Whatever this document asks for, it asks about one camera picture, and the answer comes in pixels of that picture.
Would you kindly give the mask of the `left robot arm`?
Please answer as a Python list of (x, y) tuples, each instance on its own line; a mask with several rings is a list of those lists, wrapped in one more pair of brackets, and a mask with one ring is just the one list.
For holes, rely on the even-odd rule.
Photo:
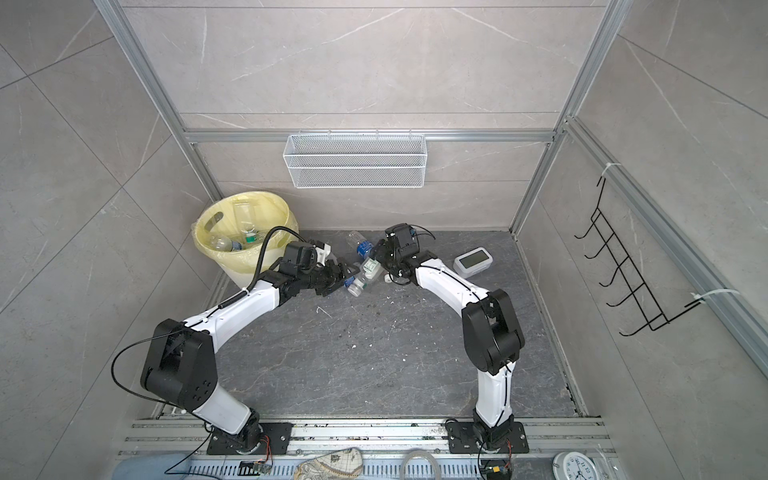
[(292, 237), (281, 256), (264, 264), (271, 228), (259, 249), (250, 282), (237, 294), (183, 321), (166, 319), (146, 339), (148, 352), (140, 376), (141, 398), (181, 408), (211, 428), (211, 438), (226, 452), (251, 454), (266, 445), (259, 414), (237, 400), (219, 382), (216, 354), (231, 338), (260, 316), (269, 313), (303, 290), (328, 296), (359, 271), (357, 265), (337, 258), (329, 244), (305, 240), (284, 227)]

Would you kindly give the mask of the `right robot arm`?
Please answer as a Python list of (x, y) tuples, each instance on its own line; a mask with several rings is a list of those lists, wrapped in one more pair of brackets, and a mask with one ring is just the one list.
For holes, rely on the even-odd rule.
[(406, 279), (435, 294), (460, 317), (467, 357), (477, 369), (478, 398), (473, 420), (447, 421), (452, 453), (511, 454), (529, 451), (523, 425), (514, 418), (512, 379), (525, 345), (509, 295), (469, 281), (487, 270), (490, 253), (477, 247), (455, 258), (451, 267), (422, 250), (415, 225), (401, 223), (385, 230), (372, 257), (393, 279)]

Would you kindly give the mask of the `clear bottle green white label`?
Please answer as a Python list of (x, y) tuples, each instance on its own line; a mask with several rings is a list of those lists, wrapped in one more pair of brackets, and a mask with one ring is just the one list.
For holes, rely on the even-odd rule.
[(368, 258), (361, 266), (359, 273), (353, 278), (347, 287), (348, 292), (359, 297), (364, 290), (372, 286), (374, 282), (382, 275), (384, 268), (380, 262), (374, 258)]

